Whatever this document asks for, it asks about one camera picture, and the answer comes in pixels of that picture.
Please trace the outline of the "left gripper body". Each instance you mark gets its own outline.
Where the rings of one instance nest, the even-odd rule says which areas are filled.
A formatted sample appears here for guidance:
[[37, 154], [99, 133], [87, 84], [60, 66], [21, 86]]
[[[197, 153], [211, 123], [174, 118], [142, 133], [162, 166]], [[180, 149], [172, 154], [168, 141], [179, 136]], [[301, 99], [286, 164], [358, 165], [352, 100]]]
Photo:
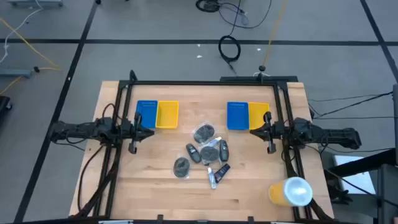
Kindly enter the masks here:
[[136, 154], [137, 152], [137, 130], [141, 125], [141, 121], [142, 115], [140, 113], [135, 113], [133, 121], [130, 121], [127, 118], [124, 119], [123, 139], [131, 139], [128, 147], [128, 151], [131, 154]]

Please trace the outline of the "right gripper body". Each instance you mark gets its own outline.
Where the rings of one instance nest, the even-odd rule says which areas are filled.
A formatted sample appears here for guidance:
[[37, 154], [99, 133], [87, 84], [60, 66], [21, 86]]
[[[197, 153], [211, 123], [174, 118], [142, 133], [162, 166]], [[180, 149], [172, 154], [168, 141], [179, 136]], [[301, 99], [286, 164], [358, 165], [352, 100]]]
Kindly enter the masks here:
[[270, 111], [267, 111], [264, 114], [264, 122], [265, 132], [267, 133], [267, 140], [269, 142], [269, 146], [267, 148], [268, 154], [273, 154], [276, 152], [274, 139], [282, 139], [282, 135], [285, 131], [284, 121], [276, 121], [274, 124], [271, 124], [271, 120], [272, 114]]

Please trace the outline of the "clear bag with black puff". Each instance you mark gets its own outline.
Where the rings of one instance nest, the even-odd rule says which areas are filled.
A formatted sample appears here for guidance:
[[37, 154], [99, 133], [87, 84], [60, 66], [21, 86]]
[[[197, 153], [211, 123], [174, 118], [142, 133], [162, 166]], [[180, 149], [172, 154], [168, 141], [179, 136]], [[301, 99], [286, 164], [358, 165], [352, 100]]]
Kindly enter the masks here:
[[203, 123], [193, 131], [193, 139], [196, 143], [203, 144], [215, 135], [215, 128], [210, 123]]
[[186, 157], [179, 157], [173, 166], [173, 173], [177, 178], [187, 178], [190, 171], [190, 162]]
[[205, 166], [211, 163], [221, 163], [219, 146], [204, 146], [200, 149], [201, 161]]

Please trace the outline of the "black squeeze tube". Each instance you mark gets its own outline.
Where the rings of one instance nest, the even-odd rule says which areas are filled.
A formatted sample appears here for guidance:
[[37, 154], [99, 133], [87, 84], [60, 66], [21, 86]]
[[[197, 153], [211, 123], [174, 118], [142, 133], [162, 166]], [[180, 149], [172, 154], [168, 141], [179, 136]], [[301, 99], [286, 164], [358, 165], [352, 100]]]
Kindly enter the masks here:
[[227, 171], [229, 171], [230, 166], [229, 164], [225, 164], [224, 166], [222, 166], [218, 171], [216, 171], [214, 173], [214, 177], [215, 177], [215, 182], [218, 184], [222, 178], [225, 176], [225, 174], [227, 173]]

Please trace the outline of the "blue plastic basket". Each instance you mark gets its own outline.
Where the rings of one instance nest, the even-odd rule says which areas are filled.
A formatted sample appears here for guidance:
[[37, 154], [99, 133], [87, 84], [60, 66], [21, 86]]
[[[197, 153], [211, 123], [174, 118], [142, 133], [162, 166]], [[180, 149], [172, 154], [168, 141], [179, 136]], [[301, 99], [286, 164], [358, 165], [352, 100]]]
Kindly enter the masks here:
[[247, 102], [227, 102], [227, 127], [232, 130], [249, 129]]
[[136, 112], [142, 116], [141, 124], [146, 128], [155, 128], [157, 117], [157, 103], [155, 100], [139, 100]]

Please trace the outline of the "yellow plastic basket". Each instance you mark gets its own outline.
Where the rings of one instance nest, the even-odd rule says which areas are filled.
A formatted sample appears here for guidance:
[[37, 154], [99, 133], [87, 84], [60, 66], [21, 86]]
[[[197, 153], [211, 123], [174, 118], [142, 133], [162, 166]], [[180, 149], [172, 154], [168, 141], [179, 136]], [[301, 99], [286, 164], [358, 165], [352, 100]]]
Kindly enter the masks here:
[[176, 129], [178, 126], [178, 101], [158, 101], [155, 127]]
[[249, 111], [249, 129], [257, 129], [264, 125], [264, 115], [269, 111], [268, 103], [248, 103]]

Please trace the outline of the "yellow cup with white lid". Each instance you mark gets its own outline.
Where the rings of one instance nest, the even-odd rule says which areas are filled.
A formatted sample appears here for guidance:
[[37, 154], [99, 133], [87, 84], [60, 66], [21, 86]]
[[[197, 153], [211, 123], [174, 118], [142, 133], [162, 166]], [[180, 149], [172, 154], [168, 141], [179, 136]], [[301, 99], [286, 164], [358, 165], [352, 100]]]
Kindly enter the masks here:
[[304, 207], [313, 199], [310, 184], [301, 177], [290, 177], [269, 187], [272, 203], [287, 207]]

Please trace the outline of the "black beam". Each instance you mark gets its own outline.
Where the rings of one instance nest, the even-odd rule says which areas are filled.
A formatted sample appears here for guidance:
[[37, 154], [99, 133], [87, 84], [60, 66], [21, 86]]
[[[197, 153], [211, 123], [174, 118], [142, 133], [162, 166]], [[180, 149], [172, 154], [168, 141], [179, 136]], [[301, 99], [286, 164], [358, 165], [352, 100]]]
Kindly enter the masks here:
[[368, 156], [353, 162], [345, 163], [339, 166], [334, 166], [324, 170], [327, 179], [338, 177], [347, 177], [356, 175], [358, 173], [367, 172], [370, 170], [378, 169], [380, 166], [388, 164], [398, 166], [398, 150], [390, 149], [388, 151], [380, 152], [372, 156]]

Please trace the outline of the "white screen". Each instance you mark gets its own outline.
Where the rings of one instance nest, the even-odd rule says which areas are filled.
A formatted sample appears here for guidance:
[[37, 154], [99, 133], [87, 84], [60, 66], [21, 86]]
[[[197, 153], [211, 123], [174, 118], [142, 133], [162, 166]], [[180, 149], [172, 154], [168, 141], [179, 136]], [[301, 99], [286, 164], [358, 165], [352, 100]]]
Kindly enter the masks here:
[[[335, 155], [333, 156], [333, 160], [336, 166], [357, 161], [362, 159], [363, 157], [360, 156], [342, 156], [342, 155]], [[353, 185], [362, 188], [363, 190], [375, 195], [376, 191], [373, 186], [373, 182], [371, 180], [371, 176], [369, 172], [362, 172], [355, 175], [344, 177], [345, 180], [351, 182]], [[339, 181], [340, 187], [342, 190], [347, 190], [349, 194], [365, 194], [365, 192], [347, 184], [345, 181]]]

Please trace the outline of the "grey stand base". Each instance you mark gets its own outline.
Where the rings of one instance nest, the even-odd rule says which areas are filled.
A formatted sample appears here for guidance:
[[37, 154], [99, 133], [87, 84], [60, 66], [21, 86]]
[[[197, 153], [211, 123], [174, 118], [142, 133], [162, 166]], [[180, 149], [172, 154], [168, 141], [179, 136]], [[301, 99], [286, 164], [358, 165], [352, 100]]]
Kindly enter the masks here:
[[0, 77], [26, 77], [32, 76], [31, 70], [18, 70], [18, 69], [0, 69]]
[[63, 0], [6, 0], [12, 6], [32, 6], [32, 7], [49, 7], [59, 6], [63, 7]]

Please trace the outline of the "black cart wheel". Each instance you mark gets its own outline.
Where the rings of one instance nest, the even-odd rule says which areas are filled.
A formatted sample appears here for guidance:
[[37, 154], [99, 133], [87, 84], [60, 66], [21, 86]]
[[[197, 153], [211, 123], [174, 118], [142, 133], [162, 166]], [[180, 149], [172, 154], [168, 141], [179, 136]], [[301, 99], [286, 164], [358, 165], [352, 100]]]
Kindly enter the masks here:
[[0, 96], [0, 125], [6, 119], [7, 113], [11, 109], [11, 99], [8, 96]]

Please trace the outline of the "black aluminium table frame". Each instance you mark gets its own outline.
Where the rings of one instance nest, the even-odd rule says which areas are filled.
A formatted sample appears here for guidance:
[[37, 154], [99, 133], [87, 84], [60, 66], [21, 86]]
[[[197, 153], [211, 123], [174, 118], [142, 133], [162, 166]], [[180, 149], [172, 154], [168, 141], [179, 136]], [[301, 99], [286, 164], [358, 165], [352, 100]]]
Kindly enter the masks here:
[[[286, 117], [284, 105], [276, 106], [270, 86], [237, 83], [185, 82], [143, 84], [133, 87], [129, 119], [138, 100], [165, 100], [179, 103], [178, 126], [158, 129], [128, 151], [124, 141], [121, 163], [113, 193], [105, 192], [96, 208], [98, 215], [111, 218], [153, 220], [292, 221], [289, 207], [274, 205], [268, 196], [271, 184], [286, 178], [285, 163], [279, 153], [268, 154], [267, 143], [246, 131], [230, 131], [226, 126], [229, 101], [268, 103], [272, 117]], [[192, 131], [201, 123], [211, 123], [228, 142], [231, 166], [216, 189], [210, 187], [207, 169], [193, 164], [188, 178], [172, 172], [175, 160], [186, 154]]]

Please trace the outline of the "grey post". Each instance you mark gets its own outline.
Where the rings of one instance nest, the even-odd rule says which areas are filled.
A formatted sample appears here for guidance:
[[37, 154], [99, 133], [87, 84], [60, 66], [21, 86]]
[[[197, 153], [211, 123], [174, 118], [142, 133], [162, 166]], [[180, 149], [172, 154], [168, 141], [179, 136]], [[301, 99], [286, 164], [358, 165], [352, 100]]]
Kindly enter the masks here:
[[398, 84], [395, 84], [393, 86], [392, 98], [394, 106], [395, 157], [396, 165], [398, 166]]

